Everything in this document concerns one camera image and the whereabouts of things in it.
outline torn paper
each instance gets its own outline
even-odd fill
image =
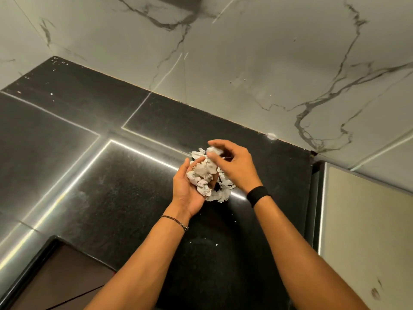
[[[226,178],[224,172],[215,165],[214,162],[209,160],[206,156],[206,152],[215,152],[218,155],[223,153],[223,150],[209,147],[206,151],[202,148],[199,148],[199,151],[192,151],[192,158],[195,160],[200,157],[205,157],[205,160],[201,163],[198,163],[193,167],[192,171],[187,172],[187,177],[189,181],[197,187],[198,192],[206,196],[206,201],[215,201],[224,202],[230,198],[231,189],[235,188],[233,182]],[[211,189],[208,184],[213,179],[213,175],[219,173],[217,183],[219,184],[219,190],[214,191]]]

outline brown bracelet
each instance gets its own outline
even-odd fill
[[[179,225],[181,225],[182,226],[182,228],[184,229],[184,231],[188,231],[189,230],[189,227],[188,226],[185,226],[184,224],[182,224],[181,222],[179,222],[177,219],[175,219],[174,217],[170,217],[170,216],[168,216],[168,215],[161,215],[161,217],[167,217],[168,219],[171,219],[171,220],[174,220],[175,222],[177,222]]]

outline person's right hand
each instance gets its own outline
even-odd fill
[[[227,150],[234,158],[231,162],[225,161],[214,152],[207,152],[206,155],[224,171],[225,175],[246,194],[252,189],[262,186],[258,177],[252,157],[248,150],[229,140],[215,139],[208,141],[210,146]]]

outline person's left hand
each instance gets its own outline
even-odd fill
[[[194,162],[190,163],[186,158],[181,167],[173,177],[173,199],[172,203],[179,204],[185,208],[190,217],[193,217],[202,208],[206,197],[201,195],[195,185],[191,184],[189,178],[186,176],[188,171],[192,171],[192,168],[205,160],[205,157],[200,157]],[[214,175],[214,178],[209,183],[209,187],[212,189],[215,187],[218,179],[218,173]]]

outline person's left arm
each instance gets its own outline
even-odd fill
[[[201,157],[191,165],[189,159],[185,159],[173,177],[173,199],[163,214],[185,226],[205,201],[205,197],[189,182],[186,172],[204,159]],[[145,241],[85,310],[153,309],[184,232],[174,220],[161,217]]]

